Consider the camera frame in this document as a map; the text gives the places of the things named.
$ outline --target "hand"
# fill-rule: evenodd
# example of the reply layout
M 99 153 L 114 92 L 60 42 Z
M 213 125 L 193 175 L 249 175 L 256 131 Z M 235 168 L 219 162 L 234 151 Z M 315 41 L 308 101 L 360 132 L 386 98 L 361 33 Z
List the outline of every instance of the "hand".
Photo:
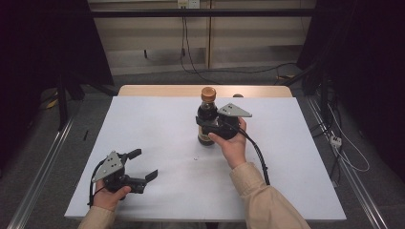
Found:
M 246 122 L 241 117 L 239 117 L 239 123 L 241 124 L 240 127 L 245 131 Z M 214 133 L 209 133 L 208 136 L 211 138 L 211 140 L 221 146 L 223 154 L 231 169 L 234 169 L 238 165 L 246 162 L 246 138 L 243 135 L 237 133 L 229 140 L 225 140 Z
M 119 200 L 131 192 L 131 187 L 124 186 L 115 193 L 112 193 L 104 188 L 104 181 L 101 179 L 96 183 L 96 191 L 97 190 L 100 191 L 95 194 L 93 205 L 114 212 Z

